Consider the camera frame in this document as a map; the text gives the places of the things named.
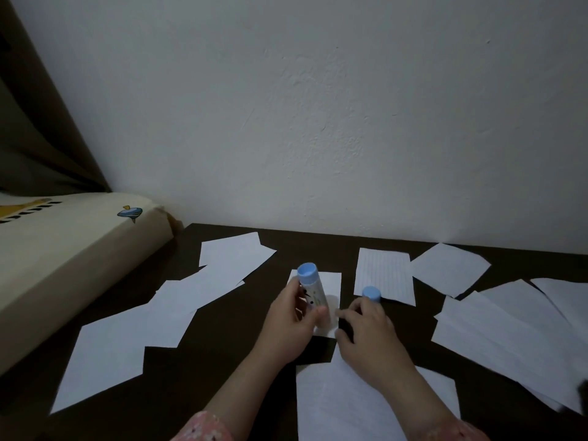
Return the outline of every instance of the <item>hand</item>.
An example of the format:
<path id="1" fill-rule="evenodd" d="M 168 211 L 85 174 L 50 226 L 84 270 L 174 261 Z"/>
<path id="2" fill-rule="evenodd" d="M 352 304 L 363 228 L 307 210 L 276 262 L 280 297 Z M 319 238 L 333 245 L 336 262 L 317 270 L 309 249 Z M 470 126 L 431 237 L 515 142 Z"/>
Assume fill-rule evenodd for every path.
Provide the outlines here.
<path id="1" fill-rule="evenodd" d="M 353 328 L 353 343 L 343 330 L 335 332 L 341 356 L 376 390 L 383 392 L 395 377 L 416 371 L 381 304 L 360 297 L 349 309 L 337 310 L 336 314 Z"/>
<path id="2" fill-rule="evenodd" d="M 329 314 L 326 306 L 306 312 L 298 277 L 294 277 L 269 307 L 252 353 L 268 359 L 278 369 L 296 359 L 311 340 L 318 322 Z"/>

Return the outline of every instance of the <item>brown curtain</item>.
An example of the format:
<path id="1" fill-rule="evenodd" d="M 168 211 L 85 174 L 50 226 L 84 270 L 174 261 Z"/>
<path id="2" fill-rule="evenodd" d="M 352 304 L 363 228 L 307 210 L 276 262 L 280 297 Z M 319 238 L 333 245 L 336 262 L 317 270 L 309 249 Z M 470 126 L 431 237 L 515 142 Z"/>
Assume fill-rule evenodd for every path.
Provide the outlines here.
<path id="1" fill-rule="evenodd" d="M 109 192 L 9 0 L 0 0 L 0 190 Z"/>

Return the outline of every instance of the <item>white wall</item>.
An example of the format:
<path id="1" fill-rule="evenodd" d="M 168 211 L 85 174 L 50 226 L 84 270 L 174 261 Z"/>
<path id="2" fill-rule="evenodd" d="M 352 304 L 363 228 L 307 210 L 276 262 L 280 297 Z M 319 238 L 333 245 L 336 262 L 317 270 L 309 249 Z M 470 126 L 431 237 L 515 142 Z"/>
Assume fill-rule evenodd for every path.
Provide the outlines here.
<path id="1" fill-rule="evenodd" d="M 588 253 L 588 0 L 12 0 L 186 223 Z"/>

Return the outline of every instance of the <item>bed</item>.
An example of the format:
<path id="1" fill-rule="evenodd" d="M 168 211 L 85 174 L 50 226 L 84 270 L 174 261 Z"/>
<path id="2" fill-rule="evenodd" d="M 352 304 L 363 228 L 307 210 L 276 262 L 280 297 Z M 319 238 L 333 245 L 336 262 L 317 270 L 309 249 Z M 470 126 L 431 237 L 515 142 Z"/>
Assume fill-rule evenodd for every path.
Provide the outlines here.
<path id="1" fill-rule="evenodd" d="M 0 193 L 0 375 L 172 238 L 126 193 Z"/>

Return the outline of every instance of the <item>dark wooden table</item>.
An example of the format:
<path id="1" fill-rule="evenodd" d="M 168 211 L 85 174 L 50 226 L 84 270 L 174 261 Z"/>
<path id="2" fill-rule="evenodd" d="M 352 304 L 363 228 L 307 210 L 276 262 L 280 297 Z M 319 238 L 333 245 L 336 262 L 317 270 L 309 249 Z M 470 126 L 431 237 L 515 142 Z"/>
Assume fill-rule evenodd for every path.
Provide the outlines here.
<path id="1" fill-rule="evenodd" d="M 48 416 L 82 325 L 147 303 L 166 279 L 198 271 L 202 241 L 259 231 L 277 252 L 238 288 L 200 309 L 177 349 L 147 348 L 143 375 Z M 157 440 L 175 435 L 201 410 L 253 347 L 269 304 L 290 270 L 313 261 L 342 272 L 341 305 L 353 300 L 360 247 L 404 251 L 432 243 L 192 224 L 0 378 L 0 440 Z M 462 246 L 492 266 L 466 292 L 517 279 L 588 281 L 588 256 Z M 417 306 L 384 300 L 386 313 L 419 366 L 454 378 L 462 418 L 493 440 L 588 439 L 588 418 L 556 413 L 522 386 L 430 341 L 444 296 L 415 280 Z M 313 337 L 296 363 L 327 362 L 334 339 Z M 274 381 L 251 439 L 296 440 L 294 364 Z"/>

